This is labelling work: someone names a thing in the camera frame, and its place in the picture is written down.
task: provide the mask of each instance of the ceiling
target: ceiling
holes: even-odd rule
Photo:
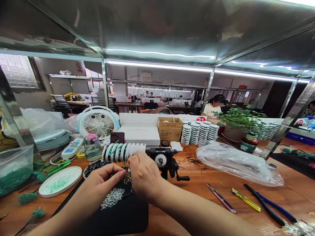
[[[3,36],[0,30],[1,48],[99,56],[97,52],[106,58],[286,76],[315,70],[315,7],[284,0],[4,2],[1,18],[14,33]],[[1,26],[9,28],[0,21]],[[38,38],[41,43],[34,45]]]
[[[0,1],[0,48],[100,57],[28,1]]]

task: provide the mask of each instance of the blue pliers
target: blue pliers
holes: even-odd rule
[[[266,210],[266,212],[268,213],[268,215],[270,215],[270,217],[277,222],[278,224],[280,224],[281,226],[285,226],[284,221],[278,217],[268,206],[266,203],[268,203],[269,205],[273,206],[275,209],[277,209],[279,212],[281,212],[286,218],[288,218],[292,223],[296,223],[297,220],[296,218],[294,218],[294,216],[292,216],[289,212],[287,212],[286,210],[284,210],[281,206],[273,203],[272,201],[270,201],[269,199],[265,198],[264,196],[262,196],[259,192],[256,192],[254,189],[252,189],[248,184],[244,184],[244,186],[252,192],[252,194],[259,200],[259,202],[262,204],[263,208]]]

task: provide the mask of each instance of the hand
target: hand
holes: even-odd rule
[[[90,217],[103,203],[106,195],[126,176],[116,164],[108,164],[92,171],[61,212],[72,220]]]
[[[136,152],[128,159],[131,172],[132,187],[136,194],[148,202],[155,202],[168,182],[161,177],[156,163],[144,152]]]

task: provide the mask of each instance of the red sign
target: red sign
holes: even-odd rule
[[[303,124],[303,120],[299,120],[297,123],[295,123],[296,125],[302,125]]]
[[[201,117],[198,117],[197,119],[196,119],[196,121],[205,121],[206,119],[203,117],[203,116],[201,116]]]
[[[77,67],[77,69],[78,69],[78,72],[83,73],[81,63],[77,62],[77,63],[76,63],[76,67]]]

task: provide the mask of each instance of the green plant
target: green plant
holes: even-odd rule
[[[261,132],[256,129],[257,126],[266,125],[266,123],[262,122],[262,117],[267,117],[265,113],[256,112],[253,110],[249,110],[250,106],[246,106],[245,109],[242,108],[234,108],[236,104],[232,104],[231,109],[227,112],[227,114],[223,115],[223,112],[215,112],[214,116],[220,118],[222,122],[217,123],[218,126],[226,126],[229,125],[231,127],[240,127],[243,132],[249,133],[257,133]]]

